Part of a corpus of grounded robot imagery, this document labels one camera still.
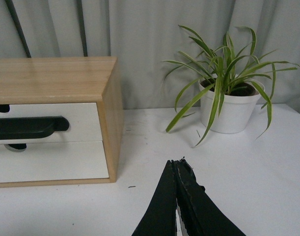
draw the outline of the gray curtain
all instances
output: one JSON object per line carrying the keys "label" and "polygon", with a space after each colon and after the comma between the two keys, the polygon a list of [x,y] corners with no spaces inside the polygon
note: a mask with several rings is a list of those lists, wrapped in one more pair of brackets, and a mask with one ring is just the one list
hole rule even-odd
{"label": "gray curtain", "polygon": [[[197,52],[178,24],[195,29],[211,47],[226,31],[242,47],[248,38],[234,26],[252,27],[257,56],[278,49],[267,59],[300,65],[300,0],[0,0],[0,58],[118,56],[126,109],[172,107],[194,75],[164,81],[171,65],[162,60],[178,59],[179,50]],[[269,92],[271,84],[262,82]],[[278,74],[273,103],[300,112],[300,71]]]}

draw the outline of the green leaf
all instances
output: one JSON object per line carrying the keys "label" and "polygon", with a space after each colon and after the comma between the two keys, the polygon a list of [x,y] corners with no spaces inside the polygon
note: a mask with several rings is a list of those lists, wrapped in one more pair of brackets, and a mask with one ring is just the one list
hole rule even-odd
{"label": "green leaf", "polygon": [[220,77],[223,77],[223,72],[224,72],[224,70],[223,70],[223,58],[221,58],[221,57],[217,57],[217,62],[218,62],[218,77],[220,76]]}
{"label": "green leaf", "polygon": [[193,64],[197,65],[204,73],[206,73],[207,76],[211,77],[211,74],[199,62],[197,62],[195,59],[193,59],[187,53],[184,53],[182,51],[179,51],[178,53],[181,54],[182,56],[188,58]]}
{"label": "green leaf", "polygon": [[240,49],[240,51],[237,53],[236,57],[239,57],[240,54],[250,45],[251,43],[248,43],[246,46]]}
{"label": "green leaf", "polygon": [[228,32],[226,32],[226,34],[224,34],[224,36],[223,36],[223,45],[226,46],[226,47],[228,47],[228,45],[227,45],[227,35],[228,35]]}
{"label": "green leaf", "polygon": [[234,66],[235,64],[240,61],[241,59],[243,59],[244,57],[247,57],[247,56],[240,56],[238,58],[235,58],[228,66],[227,70],[226,70],[226,73],[224,75],[224,84],[227,85],[229,84],[229,80],[230,78],[228,77],[228,75],[230,74],[231,70],[234,69]]}
{"label": "green leaf", "polygon": [[224,98],[225,98],[225,94],[224,94],[223,91],[221,91],[220,92],[220,97],[219,97],[218,116],[220,115],[220,112],[222,110],[223,103],[224,103]]}
{"label": "green leaf", "polygon": [[174,70],[179,69],[180,67],[183,67],[183,65],[177,66],[177,67],[171,69],[170,71],[168,71],[168,73],[167,73],[167,74],[165,75],[165,77],[164,77],[164,80],[166,79],[166,77],[167,77],[171,72],[173,72]]}
{"label": "green leaf", "polygon": [[288,68],[284,68],[284,69],[278,69],[278,70],[271,70],[265,73],[271,73],[271,72],[277,72],[277,71],[287,71],[287,70],[297,70],[296,67],[288,67]]}
{"label": "green leaf", "polygon": [[256,49],[256,43],[257,43],[256,33],[254,32],[254,30],[252,28],[247,27],[247,26],[239,26],[239,27],[236,27],[236,28],[250,30],[251,36],[252,36],[252,42],[251,42],[251,48],[250,48],[250,55],[253,55],[254,50]]}
{"label": "green leaf", "polygon": [[212,108],[211,108],[211,112],[210,112],[210,118],[209,118],[209,122],[208,122],[208,125],[206,127],[206,130],[202,136],[202,138],[200,139],[200,141],[195,145],[198,146],[203,140],[204,138],[206,137],[206,135],[208,134],[213,122],[214,122],[214,119],[215,119],[215,116],[216,116],[216,113],[217,113],[217,110],[218,110],[218,102],[220,100],[220,80],[216,80],[216,83],[215,83],[215,90],[214,90],[214,99],[213,99],[213,103],[212,103]]}
{"label": "green leaf", "polygon": [[257,63],[257,64],[260,63],[258,57],[256,57],[255,55],[251,55],[250,57],[254,60],[255,63]]}
{"label": "green leaf", "polygon": [[227,47],[227,46],[219,46],[219,47],[217,47],[217,48],[214,50],[214,52],[217,52],[217,51],[219,51],[219,50],[221,50],[221,49],[229,49],[229,47]]}
{"label": "green leaf", "polygon": [[207,86],[204,90],[202,90],[200,93],[198,93],[196,96],[194,96],[193,99],[191,99],[180,111],[177,113],[177,115],[174,117],[174,119],[169,123],[169,125],[166,128],[166,132],[169,132],[175,124],[181,119],[181,117],[184,116],[184,114],[197,102],[199,99],[205,95],[214,85]]}
{"label": "green leaf", "polygon": [[234,59],[234,58],[235,58],[235,49],[234,49],[233,40],[232,40],[232,38],[229,36],[229,33],[227,33],[227,36],[228,36],[229,48],[230,48],[230,51],[231,51],[232,59]]}
{"label": "green leaf", "polygon": [[271,102],[269,96],[263,91],[263,89],[256,82],[254,82],[254,81],[250,81],[250,82],[258,90],[258,92],[261,94],[261,96],[264,98],[264,100],[266,100],[266,102],[267,102],[268,125],[267,125],[267,128],[265,129],[265,131],[267,131],[267,129],[269,128],[271,121],[272,121],[272,102]]}
{"label": "green leaf", "polygon": [[253,73],[253,72],[257,71],[258,69],[261,69],[267,65],[270,65],[271,63],[272,62],[268,61],[268,62],[262,62],[260,64],[254,65],[253,67],[249,68],[248,70],[244,70],[243,72],[241,72],[240,75],[243,76],[243,75]]}
{"label": "green leaf", "polygon": [[270,51],[270,52],[268,52],[268,53],[262,55],[262,56],[259,58],[259,60],[261,60],[261,59],[264,58],[265,56],[267,56],[267,55],[269,55],[269,54],[271,54],[271,53],[273,53],[273,52],[275,52],[275,51],[277,51],[277,49],[275,49],[275,50],[273,50],[273,51]]}
{"label": "green leaf", "polygon": [[272,76],[272,89],[271,89],[271,94],[270,94],[270,100],[272,99],[273,97],[273,94],[274,94],[274,88],[275,88],[275,81],[276,81],[276,69],[275,69],[275,65],[274,63],[272,63],[272,72],[273,72],[273,76]]}
{"label": "green leaf", "polygon": [[238,76],[235,80],[232,80],[229,84],[230,86],[236,86],[237,84],[240,84],[242,82],[247,81],[247,79],[253,78],[253,77],[266,77],[271,80],[271,76],[265,73],[252,73],[252,74],[246,74],[243,76]]}
{"label": "green leaf", "polygon": [[191,115],[193,115],[195,112],[192,112],[192,113],[190,113],[190,114],[188,114],[188,115],[184,115],[182,118],[186,118],[186,117],[188,117],[188,116],[191,116]]}
{"label": "green leaf", "polygon": [[198,58],[199,56],[201,56],[202,54],[204,54],[205,51],[202,51],[201,53],[199,53],[196,57]]}
{"label": "green leaf", "polygon": [[226,66],[228,66],[232,62],[232,52],[229,47],[223,48],[224,61],[226,62]]}
{"label": "green leaf", "polygon": [[216,68],[218,66],[217,64],[217,59],[218,57],[213,57],[211,60],[210,60],[210,64],[209,64],[209,69],[212,67],[212,65],[214,65],[214,71],[218,71]]}
{"label": "green leaf", "polygon": [[197,36],[201,41],[203,41],[203,39],[201,38],[201,36],[196,32],[194,31],[193,29],[190,29],[189,27],[186,27],[186,26],[181,26],[181,25],[178,25],[179,27],[185,29],[185,30],[188,30],[189,32],[193,33],[195,36]]}
{"label": "green leaf", "polygon": [[200,71],[196,70],[195,68],[193,68],[193,67],[189,66],[188,64],[183,63],[183,62],[181,62],[181,61],[176,61],[176,60],[164,60],[164,61],[165,61],[165,62],[169,62],[169,63],[171,63],[171,64],[183,65],[183,66],[185,66],[185,67],[187,67],[187,68],[189,68],[189,69],[191,69],[191,70],[197,72],[200,76],[204,76],[203,74],[201,74]]}
{"label": "green leaf", "polygon": [[179,99],[181,98],[181,96],[183,95],[183,93],[193,84],[195,84],[196,82],[198,82],[200,79],[202,79],[203,77],[199,77],[193,81],[191,81],[190,83],[188,83],[186,86],[183,87],[183,89],[178,93],[176,99],[175,99],[175,104],[174,104],[174,109],[175,109],[175,112],[177,112],[177,104],[178,104],[178,101]]}
{"label": "green leaf", "polygon": [[203,40],[191,36],[189,38],[191,38],[196,44],[198,44],[211,58],[215,56],[215,53],[205,44]]}

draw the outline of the black drawer handle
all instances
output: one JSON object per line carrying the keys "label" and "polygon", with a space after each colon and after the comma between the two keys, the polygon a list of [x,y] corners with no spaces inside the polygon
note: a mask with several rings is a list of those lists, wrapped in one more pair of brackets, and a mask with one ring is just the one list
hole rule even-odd
{"label": "black drawer handle", "polygon": [[0,118],[0,140],[45,138],[68,128],[64,117]]}

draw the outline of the white tabletop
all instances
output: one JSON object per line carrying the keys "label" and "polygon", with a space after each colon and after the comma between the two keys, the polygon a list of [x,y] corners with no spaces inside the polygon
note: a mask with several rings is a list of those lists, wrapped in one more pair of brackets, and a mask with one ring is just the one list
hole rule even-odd
{"label": "white tabletop", "polygon": [[197,113],[165,133],[173,109],[125,111],[118,181],[111,184],[0,188],[0,236],[130,236],[167,160],[183,156],[197,182],[248,236],[300,236],[300,115],[260,107],[238,134],[210,132]]}

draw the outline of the white drawer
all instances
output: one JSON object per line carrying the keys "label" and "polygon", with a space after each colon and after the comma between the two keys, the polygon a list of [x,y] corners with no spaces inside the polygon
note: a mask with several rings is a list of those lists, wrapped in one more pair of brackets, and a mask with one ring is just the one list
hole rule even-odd
{"label": "white drawer", "polygon": [[96,103],[18,104],[10,105],[0,118],[63,116],[69,121],[67,131],[57,131],[41,139],[0,140],[0,144],[101,141],[102,133]]}
{"label": "white drawer", "polygon": [[101,141],[29,144],[23,152],[0,145],[0,183],[108,177]]}

